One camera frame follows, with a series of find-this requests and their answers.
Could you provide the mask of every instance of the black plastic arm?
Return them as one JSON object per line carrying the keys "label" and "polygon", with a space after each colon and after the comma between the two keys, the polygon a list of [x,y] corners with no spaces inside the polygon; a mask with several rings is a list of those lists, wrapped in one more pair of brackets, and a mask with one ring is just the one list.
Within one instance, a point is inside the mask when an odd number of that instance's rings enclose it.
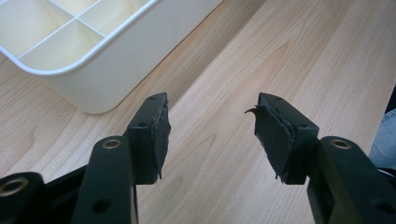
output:
{"label": "black plastic arm", "polygon": [[0,223],[138,223],[136,185],[161,176],[170,131],[166,93],[150,96],[88,165],[48,184],[37,173],[0,179]]}
{"label": "black plastic arm", "polygon": [[318,126],[280,97],[260,93],[255,134],[282,182],[302,185],[317,223],[396,223],[396,190],[361,149]]}

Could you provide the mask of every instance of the white tray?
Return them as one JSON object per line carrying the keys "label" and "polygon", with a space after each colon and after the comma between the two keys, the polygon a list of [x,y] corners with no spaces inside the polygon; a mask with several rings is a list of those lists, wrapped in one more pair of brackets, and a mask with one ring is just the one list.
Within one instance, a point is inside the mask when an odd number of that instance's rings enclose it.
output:
{"label": "white tray", "polygon": [[0,50],[87,113],[120,101],[222,0],[0,0]]}

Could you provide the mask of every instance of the screw hole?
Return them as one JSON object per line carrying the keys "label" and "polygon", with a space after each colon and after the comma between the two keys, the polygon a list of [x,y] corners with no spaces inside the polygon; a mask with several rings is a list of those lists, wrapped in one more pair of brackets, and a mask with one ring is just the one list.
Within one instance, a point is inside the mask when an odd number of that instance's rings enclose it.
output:
{"label": "screw hole", "polygon": [[330,143],[334,147],[338,147],[338,148],[341,148],[341,149],[351,149],[352,148],[352,146],[348,142],[346,142],[344,140],[341,140],[341,139],[332,139],[330,141]]}
{"label": "screw hole", "polygon": [[109,199],[101,199],[97,201],[93,207],[92,211],[96,214],[103,214],[111,207],[111,200]]}
{"label": "screw hole", "polygon": [[9,180],[7,183],[0,187],[0,197],[7,197],[9,195],[13,195],[18,193],[22,189],[24,189],[29,183],[25,177],[18,177],[12,180]]}
{"label": "screw hole", "polygon": [[102,144],[102,148],[112,149],[119,147],[120,145],[121,145],[121,141],[119,139],[109,139]]}

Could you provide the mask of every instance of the wood grain surface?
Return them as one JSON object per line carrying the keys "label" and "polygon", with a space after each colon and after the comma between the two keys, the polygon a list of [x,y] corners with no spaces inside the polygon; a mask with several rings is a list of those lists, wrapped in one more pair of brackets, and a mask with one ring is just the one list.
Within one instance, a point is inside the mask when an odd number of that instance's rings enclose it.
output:
{"label": "wood grain surface", "polygon": [[244,114],[283,97],[367,153],[396,82],[394,0],[225,0],[115,109],[75,109],[0,55],[0,176],[46,181],[85,165],[166,91],[163,180],[138,188],[141,223],[313,223],[306,186],[275,179]]}

